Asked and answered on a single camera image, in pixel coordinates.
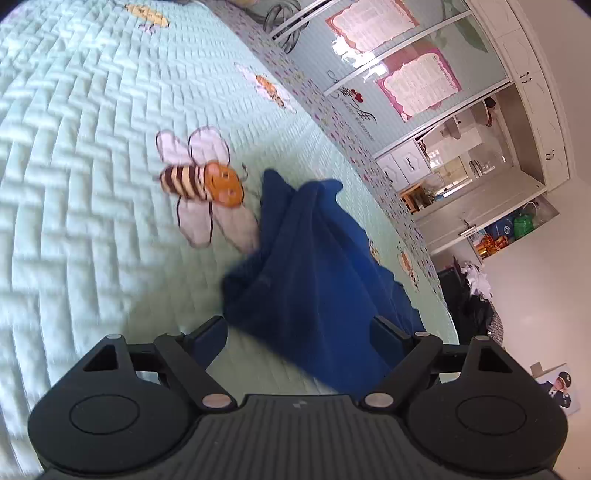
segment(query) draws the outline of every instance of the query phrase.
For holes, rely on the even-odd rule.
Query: quilted bedspread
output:
[[[220,313],[268,167],[294,187],[343,182],[427,330],[457,340],[384,175],[257,29],[223,2],[30,0],[0,24],[0,478],[39,473],[29,412],[100,338]],[[237,397],[327,391],[235,330],[209,372]]]

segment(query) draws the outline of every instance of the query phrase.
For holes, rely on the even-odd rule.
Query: dark blue towel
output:
[[[369,251],[365,231],[336,202],[337,180],[294,190],[264,174],[260,250],[222,283],[224,315],[340,393],[360,398],[391,370],[369,343],[383,315],[424,330],[404,288]],[[402,352],[393,355],[398,361]]]

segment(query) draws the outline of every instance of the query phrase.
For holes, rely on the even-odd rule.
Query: pink framed poster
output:
[[[416,41],[384,63],[391,73],[376,82],[404,122],[462,89],[443,53],[428,40]]]
[[[418,25],[402,0],[358,0],[326,19],[349,47],[368,52]]]

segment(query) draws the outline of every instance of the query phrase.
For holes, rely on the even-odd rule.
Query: cabinet door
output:
[[[409,183],[415,183],[431,173],[423,151],[414,140],[400,145],[391,154]]]
[[[494,38],[521,28],[506,0],[472,0],[472,3]]]
[[[390,179],[397,192],[410,185],[391,154],[386,153],[381,157],[378,160],[378,165],[386,172],[386,176]]]
[[[522,29],[503,35],[497,43],[516,82],[527,80],[541,70],[534,49]]]
[[[417,221],[418,229],[429,253],[434,255],[503,218],[545,190],[539,181],[512,167],[491,179],[484,177],[479,188],[425,215]]]
[[[544,178],[547,179],[546,186],[548,190],[555,189],[570,178],[569,166],[563,146],[553,149],[547,159],[542,158],[542,169]]]
[[[544,178],[550,190],[569,179],[569,167],[564,154],[562,131],[548,84],[542,72],[534,73],[531,78],[531,81],[517,85],[523,93],[525,107],[529,110]]]

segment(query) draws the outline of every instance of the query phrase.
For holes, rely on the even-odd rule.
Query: bee appliqué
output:
[[[400,262],[400,266],[402,267],[402,269],[404,270],[404,272],[406,273],[406,275],[408,275],[408,277],[410,278],[410,280],[413,282],[413,287],[416,291],[418,291],[418,276],[417,276],[417,272],[415,271],[414,267],[413,267],[413,263],[410,260],[410,258],[408,257],[407,253],[402,250],[399,255],[398,255],[398,262]]]
[[[264,75],[258,75],[254,73],[249,67],[234,64],[236,68],[244,75],[244,78],[249,82],[253,83],[256,88],[256,92],[263,98],[276,103],[281,109],[291,113],[295,113],[296,109],[291,104],[291,96],[289,92],[284,89],[281,85],[273,83],[267,79]]]
[[[195,130],[189,143],[171,131],[156,135],[167,167],[158,176],[162,190],[177,195],[178,227],[193,247],[208,247],[214,225],[243,253],[258,247],[258,224],[243,204],[243,180],[230,166],[230,151],[213,127]]]
[[[161,28],[166,28],[170,25],[170,22],[162,13],[151,9],[148,5],[125,4],[124,8],[133,16],[158,25]]]

